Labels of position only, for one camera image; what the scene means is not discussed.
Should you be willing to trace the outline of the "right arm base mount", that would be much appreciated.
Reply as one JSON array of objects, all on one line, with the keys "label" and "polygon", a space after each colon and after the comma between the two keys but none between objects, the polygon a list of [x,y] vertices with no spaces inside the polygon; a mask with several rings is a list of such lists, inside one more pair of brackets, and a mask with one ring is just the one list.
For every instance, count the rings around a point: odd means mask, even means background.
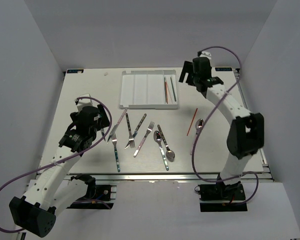
[{"label": "right arm base mount", "polygon": [[226,186],[222,183],[200,184],[194,188],[199,195],[202,213],[247,212],[245,191],[242,183]]}]

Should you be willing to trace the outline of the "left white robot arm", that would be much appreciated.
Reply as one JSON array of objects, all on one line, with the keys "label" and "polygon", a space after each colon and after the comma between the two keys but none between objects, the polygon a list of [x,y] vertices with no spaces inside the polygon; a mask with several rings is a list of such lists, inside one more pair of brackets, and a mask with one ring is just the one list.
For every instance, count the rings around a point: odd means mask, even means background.
[{"label": "left white robot arm", "polygon": [[80,198],[92,199],[96,194],[96,180],[88,174],[79,174],[58,191],[65,176],[82,157],[97,137],[97,132],[109,127],[105,108],[98,104],[80,103],[72,112],[71,124],[58,143],[55,156],[62,160],[44,170],[35,184],[21,198],[13,197],[9,209],[16,225],[44,238],[52,230],[57,216]]}]

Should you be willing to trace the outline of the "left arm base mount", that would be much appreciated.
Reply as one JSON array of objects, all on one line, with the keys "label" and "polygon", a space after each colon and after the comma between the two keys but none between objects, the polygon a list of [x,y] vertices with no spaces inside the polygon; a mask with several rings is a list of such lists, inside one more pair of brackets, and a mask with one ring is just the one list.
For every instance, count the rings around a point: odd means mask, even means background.
[{"label": "left arm base mount", "polygon": [[81,180],[87,185],[86,194],[73,202],[68,209],[77,210],[111,210],[117,194],[117,186],[113,184],[97,183],[88,174],[72,176],[70,181]]}]

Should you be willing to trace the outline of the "pink handled spoon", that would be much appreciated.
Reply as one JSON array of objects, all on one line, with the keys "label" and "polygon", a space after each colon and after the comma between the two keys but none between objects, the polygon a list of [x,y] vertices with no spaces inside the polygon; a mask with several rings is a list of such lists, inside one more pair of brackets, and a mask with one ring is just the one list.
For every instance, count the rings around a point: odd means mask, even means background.
[{"label": "pink handled spoon", "polygon": [[190,149],[190,155],[192,155],[195,140],[196,140],[201,128],[203,127],[203,125],[204,125],[204,120],[202,118],[198,119],[195,123],[195,135],[194,135],[194,139],[193,139],[192,146]]}]

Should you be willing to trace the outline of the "orange chopstick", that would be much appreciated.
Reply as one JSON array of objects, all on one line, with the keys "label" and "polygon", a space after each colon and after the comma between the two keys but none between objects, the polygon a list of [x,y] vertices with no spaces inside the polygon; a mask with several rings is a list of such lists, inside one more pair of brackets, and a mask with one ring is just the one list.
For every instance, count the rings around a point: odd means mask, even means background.
[{"label": "orange chopstick", "polygon": [[169,101],[168,101],[168,86],[167,86],[166,81],[164,82],[164,90],[165,90],[165,101],[166,101],[166,104],[168,104],[169,103]]},{"label": "orange chopstick", "polygon": [[191,130],[191,128],[192,128],[192,125],[193,125],[193,122],[194,122],[194,120],[195,120],[195,117],[196,117],[197,112],[198,112],[198,108],[196,108],[195,111],[194,111],[194,114],[193,114],[193,117],[192,117],[192,119],[191,119],[191,122],[190,122],[190,125],[189,125],[189,128],[188,128],[188,131],[187,131],[186,136],[188,136],[189,133],[190,133],[190,130]]}]

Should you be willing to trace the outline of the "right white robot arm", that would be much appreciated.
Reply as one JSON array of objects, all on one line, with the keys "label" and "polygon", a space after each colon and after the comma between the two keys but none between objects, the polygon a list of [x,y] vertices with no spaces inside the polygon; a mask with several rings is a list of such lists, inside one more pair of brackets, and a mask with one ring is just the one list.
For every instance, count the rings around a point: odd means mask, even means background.
[{"label": "right white robot arm", "polygon": [[249,160],[264,146],[264,117],[241,105],[226,89],[219,77],[212,76],[208,57],[185,61],[179,82],[194,86],[222,113],[230,129],[226,140],[229,155],[216,180],[216,195],[226,200],[234,193]]}]

